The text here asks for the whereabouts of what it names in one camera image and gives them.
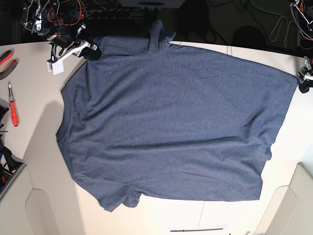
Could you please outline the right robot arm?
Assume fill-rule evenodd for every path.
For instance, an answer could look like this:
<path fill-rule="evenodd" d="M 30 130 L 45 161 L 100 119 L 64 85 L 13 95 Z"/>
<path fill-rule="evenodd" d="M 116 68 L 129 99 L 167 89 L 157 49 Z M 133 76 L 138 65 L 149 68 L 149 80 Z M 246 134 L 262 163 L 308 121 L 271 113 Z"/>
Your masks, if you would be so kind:
<path fill-rule="evenodd" d="M 77 0 L 74 9 L 69 11 L 65 22 L 58 15 L 60 5 L 65 0 L 28 0 L 23 10 L 22 24 L 24 28 L 41 36 L 51 45 L 49 63 L 54 64 L 67 56 L 84 57 L 96 61 L 101 56 L 100 48 L 92 39 L 84 36 L 86 24 L 86 7 Z"/>

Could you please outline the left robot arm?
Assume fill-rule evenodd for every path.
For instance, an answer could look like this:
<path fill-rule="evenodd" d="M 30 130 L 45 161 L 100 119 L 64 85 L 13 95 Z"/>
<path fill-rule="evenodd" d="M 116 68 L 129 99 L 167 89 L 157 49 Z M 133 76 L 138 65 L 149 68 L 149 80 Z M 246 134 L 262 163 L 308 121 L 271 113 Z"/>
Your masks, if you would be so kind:
<path fill-rule="evenodd" d="M 298 70 L 298 87 L 301 93 L 313 88 L 313 2 L 292 0 L 291 14 L 299 31 L 298 47 L 302 60 Z"/>

